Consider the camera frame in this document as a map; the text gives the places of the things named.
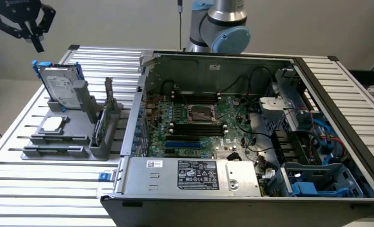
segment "floor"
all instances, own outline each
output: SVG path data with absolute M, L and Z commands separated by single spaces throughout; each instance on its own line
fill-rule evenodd
M 4 134 L 39 89 L 39 80 L 0 79 L 0 133 Z

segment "warning label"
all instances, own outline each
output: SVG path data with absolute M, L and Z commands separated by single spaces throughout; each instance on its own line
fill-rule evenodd
M 178 188 L 183 190 L 220 190 L 216 161 L 179 161 Z

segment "aluminum slatted table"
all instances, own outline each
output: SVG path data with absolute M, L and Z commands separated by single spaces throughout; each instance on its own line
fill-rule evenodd
M 22 160 L 22 148 L 49 111 L 49 94 L 40 87 L 0 140 L 0 226 L 115 226 L 97 199 L 99 186 L 111 188 L 113 183 L 99 183 L 98 176 L 101 172 L 117 169 L 141 76 L 141 53 L 142 50 L 89 46 L 67 51 L 59 63 L 82 64 L 98 102 L 106 99 L 105 78 L 113 77 L 114 97 L 125 104 L 110 160 Z M 326 57 L 302 57 L 374 154 L 374 106 L 371 107 L 368 94 L 357 88 L 340 62 L 332 62 Z M 363 220 L 348 226 L 374 227 L 374 222 Z

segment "blue pcie slot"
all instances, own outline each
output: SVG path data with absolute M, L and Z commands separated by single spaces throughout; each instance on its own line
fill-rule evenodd
M 167 148 L 201 148 L 201 143 L 166 142 L 165 147 L 167 147 Z

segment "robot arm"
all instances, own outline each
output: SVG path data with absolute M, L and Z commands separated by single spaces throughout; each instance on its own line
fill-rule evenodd
M 43 10 L 44 16 L 40 24 L 36 24 L 39 12 Z M 38 52 L 43 52 L 40 37 L 50 31 L 57 11 L 40 0 L 0 0 L 0 15 L 14 23 L 18 23 L 20 29 L 4 24 L 0 18 L 0 30 L 18 39 L 24 38 L 34 43 Z
M 197 0 L 186 51 L 242 53 L 250 43 L 246 20 L 245 0 Z

